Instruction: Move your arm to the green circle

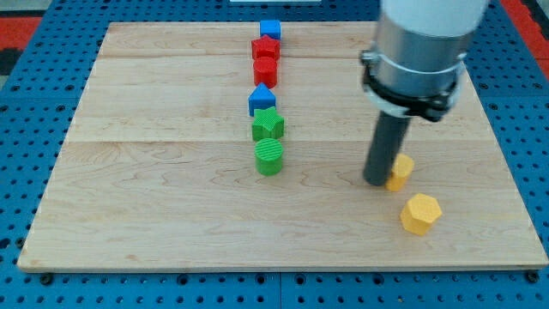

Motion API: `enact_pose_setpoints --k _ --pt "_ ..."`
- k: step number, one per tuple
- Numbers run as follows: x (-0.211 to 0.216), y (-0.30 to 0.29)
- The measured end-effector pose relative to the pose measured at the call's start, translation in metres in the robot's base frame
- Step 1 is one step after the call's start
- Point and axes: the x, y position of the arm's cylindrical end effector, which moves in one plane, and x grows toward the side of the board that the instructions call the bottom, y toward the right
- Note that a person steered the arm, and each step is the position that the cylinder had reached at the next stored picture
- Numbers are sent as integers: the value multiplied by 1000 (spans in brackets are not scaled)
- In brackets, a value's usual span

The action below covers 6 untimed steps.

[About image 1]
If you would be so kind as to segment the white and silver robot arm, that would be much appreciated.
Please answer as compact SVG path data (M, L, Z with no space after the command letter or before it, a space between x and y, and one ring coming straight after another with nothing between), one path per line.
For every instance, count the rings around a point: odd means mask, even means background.
M363 88L394 118L439 121L460 91L463 59L487 0L382 0Z

